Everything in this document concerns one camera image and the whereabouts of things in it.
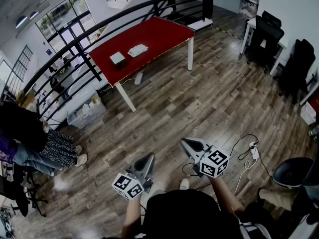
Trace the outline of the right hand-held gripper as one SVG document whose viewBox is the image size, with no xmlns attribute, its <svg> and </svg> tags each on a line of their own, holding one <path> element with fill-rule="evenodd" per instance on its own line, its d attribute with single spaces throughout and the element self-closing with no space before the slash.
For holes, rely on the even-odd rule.
<svg viewBox="0 0 319 239">
<path fill-rule="evenodd" d="M 209 145 L 204 139 L 184 137 L 180 144 L 186 155 L 194 161 L 193 170 L 199 176 L 217 178 L 229 163 L 229 155 Z"/>
</svg>

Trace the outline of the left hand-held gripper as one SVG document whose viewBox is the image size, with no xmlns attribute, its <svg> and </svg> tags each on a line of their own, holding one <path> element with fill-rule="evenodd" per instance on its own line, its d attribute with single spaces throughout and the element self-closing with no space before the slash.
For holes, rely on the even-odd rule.
<svg viewBox="0 0 319 239">
<path fill-rule="evenodd" d="M 119 173 L 112 183 L 113 189 L 126 200 L 135 199 L 141 193 L 150 191 L 153 185 L 152 171 L 155 154 L 149 153 L 137 160 L 134 167 L 128 167 L 125 173 Z"/>
</svg>

